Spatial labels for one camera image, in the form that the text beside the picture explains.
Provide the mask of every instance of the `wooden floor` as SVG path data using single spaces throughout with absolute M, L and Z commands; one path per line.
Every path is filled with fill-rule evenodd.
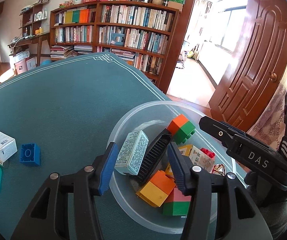
M 200 106 L 200 105 L 197 105 L 195 103 L 189 102 L 187 100 L 183 100 L 181 98 L 176 98 L 176 97 L 173 97 L 172 95 L 168 95 L 168 94 L 167 94 L 167 97 L 169 97 L 172 101 L 176 101 L 176 102 L 180 102 L 180 103 L 192 106 L 193 108 L 204 113 L 206 116 L 211 117 L 210 108 L 208 108 L 208 107 Z
M 208 102 L 214 92 L 215 88 L 202 67 L 194 59 L 188 58 L 184 69 L 175 69 L 167 94 L 209 107 Z

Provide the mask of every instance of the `door knob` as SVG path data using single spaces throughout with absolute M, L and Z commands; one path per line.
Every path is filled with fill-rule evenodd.
M 276 80 L 277 80 L 276 73 L 269 72 L 268 75 L 269 75 L 269 78 L 272 82 L 276 82 Z

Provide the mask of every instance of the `wooden desk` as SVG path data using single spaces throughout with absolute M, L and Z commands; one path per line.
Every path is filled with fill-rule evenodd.
M 34 35 L 30 38 L 27 39 L 22 39 L 20 41 L 18 41 L 17 43 L 11 43 L 9 46 L 9 48 L 13 48 L 13 56 L 16 56 L 17 54 L 17 48 L 19 48 L 20 46 L 26 46 L 25 49 L 27 49 L 29 46 L 29 44 L 38 44 L 37 47 L 37 54 L 30 54 L 32 57 L 37 57 L 37 64 L 36 66 L 40 66 L 40 58 L 41 57 L 50 57 L 50 54 L 41 54 L 41 48 L 42 48 L 42 42 L 47 40 L 48 44 L 50 46 L 50 35 L 49 33 L 42 33 L 40 35 Z

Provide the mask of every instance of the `wooden door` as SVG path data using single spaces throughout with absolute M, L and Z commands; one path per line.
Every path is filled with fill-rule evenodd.
M 271 100 L 286 65 L 287 2 L 248 0 L 232 60 L 209 101 L 212 117 L 248 131 Z

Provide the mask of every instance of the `blue toy block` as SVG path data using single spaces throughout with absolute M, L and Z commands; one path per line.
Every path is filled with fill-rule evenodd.
M 40 147 L 35 143 L 21 144 L 20 162 L 26 166 L 40 166 Z

